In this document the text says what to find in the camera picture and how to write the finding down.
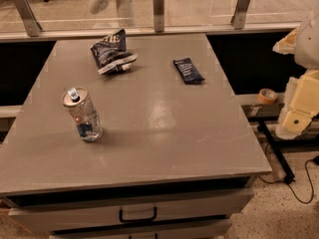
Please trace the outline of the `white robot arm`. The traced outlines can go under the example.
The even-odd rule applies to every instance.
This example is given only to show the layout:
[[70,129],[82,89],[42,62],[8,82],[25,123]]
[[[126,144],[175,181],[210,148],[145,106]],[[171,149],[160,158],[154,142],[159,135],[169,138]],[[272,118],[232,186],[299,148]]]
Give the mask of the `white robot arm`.
[[306,69],[299,78],[290,77],[284,93],[284,107],[275,130],[282,139],[293,139],[319,114],[319,15],[312,12],[301,25],[278,41],[272,50],[293,54]]

